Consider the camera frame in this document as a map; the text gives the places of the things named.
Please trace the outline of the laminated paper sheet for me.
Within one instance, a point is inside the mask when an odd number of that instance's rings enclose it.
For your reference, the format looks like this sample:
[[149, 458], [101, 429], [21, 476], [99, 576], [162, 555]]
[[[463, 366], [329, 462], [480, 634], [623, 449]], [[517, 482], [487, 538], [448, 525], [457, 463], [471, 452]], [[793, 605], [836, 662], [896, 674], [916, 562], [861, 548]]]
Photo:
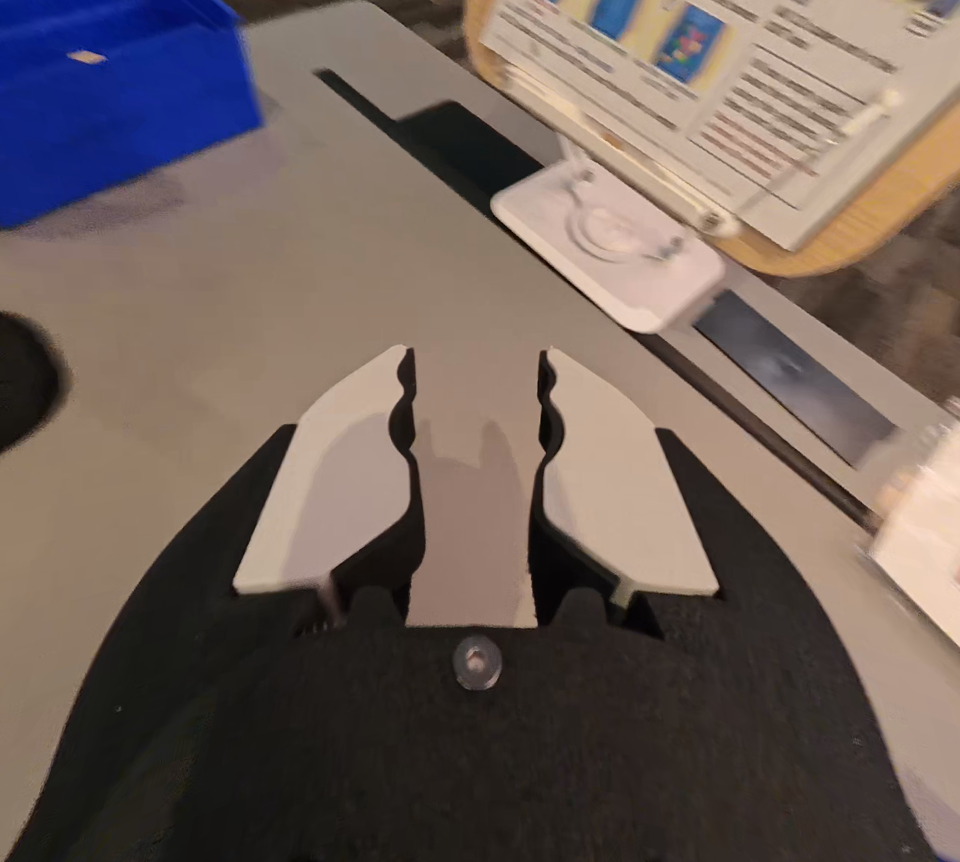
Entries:
[[878, 492], [866, 550], [896, 597], [959, 646], [959, 420], [952, 414], [920, 437], [914, 460]]

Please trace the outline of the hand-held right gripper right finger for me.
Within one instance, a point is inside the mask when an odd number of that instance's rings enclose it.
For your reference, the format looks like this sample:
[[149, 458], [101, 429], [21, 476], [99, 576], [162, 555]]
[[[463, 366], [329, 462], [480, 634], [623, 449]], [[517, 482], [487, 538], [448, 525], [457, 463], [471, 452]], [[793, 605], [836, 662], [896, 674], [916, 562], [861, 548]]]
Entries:
[[552, 621], [579, 588], [599, 592], [615, 621], [649, 593], [718, 595], [655, 424], [558, 348], [542, 351], [537, 368], [543, 456], [529, 520], [537, 624]]

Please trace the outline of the black desk flap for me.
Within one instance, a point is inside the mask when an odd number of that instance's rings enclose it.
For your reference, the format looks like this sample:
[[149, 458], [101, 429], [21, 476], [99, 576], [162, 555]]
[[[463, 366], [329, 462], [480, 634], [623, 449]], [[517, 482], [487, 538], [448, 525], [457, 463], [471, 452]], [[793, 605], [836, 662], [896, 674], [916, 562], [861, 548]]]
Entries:
[[498, 193], [544, 167], [458, 102], [414, 112], [394, 127], [411, 155], [488, 217]]
[[852, 468], [897, 427], [736, 293], [693, 323], [794, 419]]

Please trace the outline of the blue plastic bin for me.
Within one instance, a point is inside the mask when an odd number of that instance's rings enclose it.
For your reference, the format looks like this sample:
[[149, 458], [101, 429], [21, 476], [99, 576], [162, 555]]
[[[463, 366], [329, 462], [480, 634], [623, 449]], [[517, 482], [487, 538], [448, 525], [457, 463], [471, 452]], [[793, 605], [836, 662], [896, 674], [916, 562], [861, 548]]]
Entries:
[[222, 0], [1, 0], [8, 230], [263, 122]]

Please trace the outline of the black rounded object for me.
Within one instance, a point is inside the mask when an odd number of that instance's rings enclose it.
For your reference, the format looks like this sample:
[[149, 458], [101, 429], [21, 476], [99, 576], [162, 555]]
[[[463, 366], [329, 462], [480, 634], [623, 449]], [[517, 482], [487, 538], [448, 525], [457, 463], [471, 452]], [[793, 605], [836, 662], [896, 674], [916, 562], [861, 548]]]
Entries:
[[1, 313], [1, 452], [47, 424], [69, 391], [71, 376], [50, 335], [24, 316]]

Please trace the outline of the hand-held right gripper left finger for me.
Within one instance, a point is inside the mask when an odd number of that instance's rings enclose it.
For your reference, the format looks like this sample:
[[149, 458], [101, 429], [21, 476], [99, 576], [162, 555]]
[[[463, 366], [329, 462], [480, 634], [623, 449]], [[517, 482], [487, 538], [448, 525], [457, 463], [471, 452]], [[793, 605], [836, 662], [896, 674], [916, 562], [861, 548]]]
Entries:
[[414, 349], [394, 345], [300, 416], [235, 571], [234, 592], [311, 592], [337, 624], [357, 592], [378, 588], [406, 622], [426, 554], [413, 452], [415, 368]]

